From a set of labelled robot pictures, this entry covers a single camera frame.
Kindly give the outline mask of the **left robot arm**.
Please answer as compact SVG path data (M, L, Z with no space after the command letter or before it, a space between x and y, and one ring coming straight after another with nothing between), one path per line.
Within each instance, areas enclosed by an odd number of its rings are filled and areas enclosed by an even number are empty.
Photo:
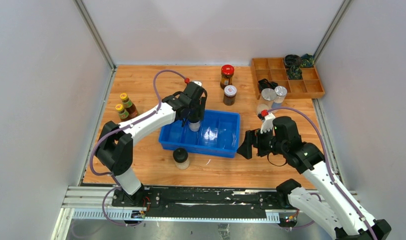
M120 124L107 122L93 155L109 169L109 174L125 193L125 200L137 207L143 203L144 186L132 169L133 148L143 138L163 126L181 121L198 122L204 118L207 91L199 81L191 81L144 114Z

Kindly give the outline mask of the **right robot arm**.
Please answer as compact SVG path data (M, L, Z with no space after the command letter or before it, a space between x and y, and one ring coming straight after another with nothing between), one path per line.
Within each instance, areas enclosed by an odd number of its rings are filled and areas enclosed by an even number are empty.
M308 179L325 199L321 203L294 179L278 185L276 202L283 209L302 210L334 240L385 240L392 228L365 210L327 166L324 154L302 141L294 120L288 116L264 119L262 127L248 130L237 153L252 158L252 150L264 157L282 155L286 163Z

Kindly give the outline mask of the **blue plastic divided bin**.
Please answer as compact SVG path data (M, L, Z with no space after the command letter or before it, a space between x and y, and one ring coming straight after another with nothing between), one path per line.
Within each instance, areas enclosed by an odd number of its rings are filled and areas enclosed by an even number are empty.
M161 128L159 143L165 150L184 148L189 153L234 158L240 137L240 115L236 112L205 110L198 131L176 121Z

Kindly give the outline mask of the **black cap spice shaker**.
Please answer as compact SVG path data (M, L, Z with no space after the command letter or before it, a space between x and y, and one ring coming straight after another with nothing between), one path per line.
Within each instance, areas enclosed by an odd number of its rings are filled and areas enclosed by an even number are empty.
M190 161L188 159L188 151L182 147L179 147L173 151L173 159L175 161L175 165L180 170L185 170L190 165Z
M188 127L193 132L198 132L201 128L201 121L189 121Z

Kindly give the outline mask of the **sauce bottle yellow cap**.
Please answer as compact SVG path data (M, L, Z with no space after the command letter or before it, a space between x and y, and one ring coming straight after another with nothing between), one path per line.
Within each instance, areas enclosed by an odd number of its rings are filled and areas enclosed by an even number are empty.
M136 105L131 101L127 93L121 93L120 94L120 99L122 101L122 104L124 105L125 109L129 113L129 115L132 118L135 118L138 116L138 110L136 108Z
M118 116L122 122L130 120L129 112L125 109L124 105L119 103L115 106L115 110L118 113Z

